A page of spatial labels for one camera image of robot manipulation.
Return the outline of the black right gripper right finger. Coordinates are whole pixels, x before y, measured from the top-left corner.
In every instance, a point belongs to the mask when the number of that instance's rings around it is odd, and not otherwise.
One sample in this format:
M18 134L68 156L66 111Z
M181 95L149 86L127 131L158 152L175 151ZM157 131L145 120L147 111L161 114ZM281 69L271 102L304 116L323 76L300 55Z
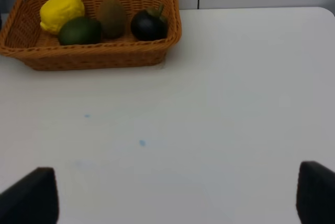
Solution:
M296 209L301 223L334 223L334 171L315 161L302 162Z

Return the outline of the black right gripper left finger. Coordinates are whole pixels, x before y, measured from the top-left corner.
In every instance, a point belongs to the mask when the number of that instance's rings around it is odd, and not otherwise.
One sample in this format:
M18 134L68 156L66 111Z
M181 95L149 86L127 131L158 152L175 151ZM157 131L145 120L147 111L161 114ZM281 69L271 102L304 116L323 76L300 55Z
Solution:
M55 171L38 167L1 193L1 223L57 223L59 197Z

